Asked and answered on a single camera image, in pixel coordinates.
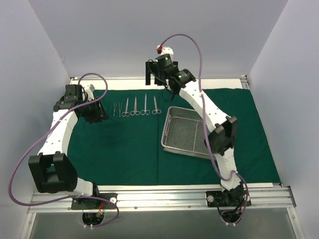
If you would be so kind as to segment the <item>silver surgical clamp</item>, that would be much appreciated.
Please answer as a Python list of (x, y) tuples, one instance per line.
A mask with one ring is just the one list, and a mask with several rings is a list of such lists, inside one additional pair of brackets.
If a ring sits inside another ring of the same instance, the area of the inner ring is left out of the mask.
[(130, 112), (128, 111), (128, 107), (129, 107), (129, 98), (127, 98), (127, 100), (126, 100), (125, 110), (121, 113), (122, 117), (129, 117), (130, 116)]

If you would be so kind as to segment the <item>silver needle holder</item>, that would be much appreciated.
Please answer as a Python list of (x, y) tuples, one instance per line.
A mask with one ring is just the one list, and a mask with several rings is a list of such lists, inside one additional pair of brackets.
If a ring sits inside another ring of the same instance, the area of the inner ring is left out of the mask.
[(159, 115), (161, 114), (161, 110), (158, 108), (157, 99), (154, 96), (154, 109), (152, 110), (153, 115)]

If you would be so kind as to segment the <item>green surgical drape cloth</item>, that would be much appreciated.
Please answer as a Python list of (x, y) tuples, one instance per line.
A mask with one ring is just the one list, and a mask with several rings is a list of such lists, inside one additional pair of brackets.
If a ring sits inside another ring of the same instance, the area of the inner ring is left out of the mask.
[[(147, 93), (148, 116), (119, 117), (119, 103), (125, 110), (144, 108)], [(280, 183), (267, 138), (253, 97), (243, 89), (211, 89), (206, 94), (224, 112), (238, 119), (235, 161), (248, 183)], [(154, 96), (161, 114), (153, 115)], [(79, 119), (73, 129), (67, 156), (78, 176), (98, 185), (196, 185), (219, 184), (210, 160), (164, 151), (161, 135), (169, 107), (188, 108), (180, 97), (168, 101), (162, 90), (109, 91), (102, 105), (109, 119), (88, 124)], [(117, 102), (113, 117), (113, 103)]]

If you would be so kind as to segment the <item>silver surgical scissors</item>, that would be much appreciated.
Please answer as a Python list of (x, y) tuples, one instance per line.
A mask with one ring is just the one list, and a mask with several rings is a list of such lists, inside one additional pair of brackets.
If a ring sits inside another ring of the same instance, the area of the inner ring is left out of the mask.
[(150, 110), (148, 110), (147, 108), (147, 93), (145, 93), (145, 97), (144, 97), (144, 108), (141, 110), (141, 115), (143, 116), (148, 116), (151, 112)]

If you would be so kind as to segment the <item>metal mesh instrument tray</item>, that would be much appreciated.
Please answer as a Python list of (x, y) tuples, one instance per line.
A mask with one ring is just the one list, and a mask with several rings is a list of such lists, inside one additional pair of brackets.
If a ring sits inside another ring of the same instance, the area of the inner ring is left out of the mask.
[(192, 109), (168, 108), (161, 145), (167, 152), (210, 159), (204, 142), (203, 120)]

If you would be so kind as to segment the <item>silver surgical tweezers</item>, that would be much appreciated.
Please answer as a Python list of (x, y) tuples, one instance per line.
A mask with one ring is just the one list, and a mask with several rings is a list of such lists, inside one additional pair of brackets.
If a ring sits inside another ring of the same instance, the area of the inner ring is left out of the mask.
[(122, 106), (123, 106), (123, 103), (119, 103), (119, 117), (121, 117), (121, 114), (122, 114)]

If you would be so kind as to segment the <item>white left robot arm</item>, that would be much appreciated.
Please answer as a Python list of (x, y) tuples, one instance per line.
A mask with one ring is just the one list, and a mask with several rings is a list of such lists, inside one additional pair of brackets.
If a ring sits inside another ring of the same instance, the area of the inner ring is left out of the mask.
[(72, 131), (80, 118), (87, 123), (109, 118), (94, 97), (94, 90), (93, 85), (66, 85), (64, 96), (53, 107), (51, 132), (39, 153), (28, 160), (38, 192), (83, 196), (82, 202), (89, 209), (100, 205), (98, 188), (95, 183), (79, 178), (67, 152)]

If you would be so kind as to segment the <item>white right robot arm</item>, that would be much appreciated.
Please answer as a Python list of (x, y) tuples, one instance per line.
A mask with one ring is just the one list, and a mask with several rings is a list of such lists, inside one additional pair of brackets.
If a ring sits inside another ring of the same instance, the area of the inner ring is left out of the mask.
[(224, 191), (221, 199), (226, 205), (234, 205), (239, 200), (235, 189), (241, 180), (237, 176), (234, 157), (234, 144), (238, 121), (224, 113), (203, 91), (201, 80), (187, 70), (178, 70), (174, 62), (165, 67), (154, 60), (146, 62), (146, 85), (151, 84), (151, 76), (155, 84), (172, 91), (172, 96), (180, 96), (186, 100), (203, 120), (204, 142), (208, 149), (213, 167), (220, 178)]

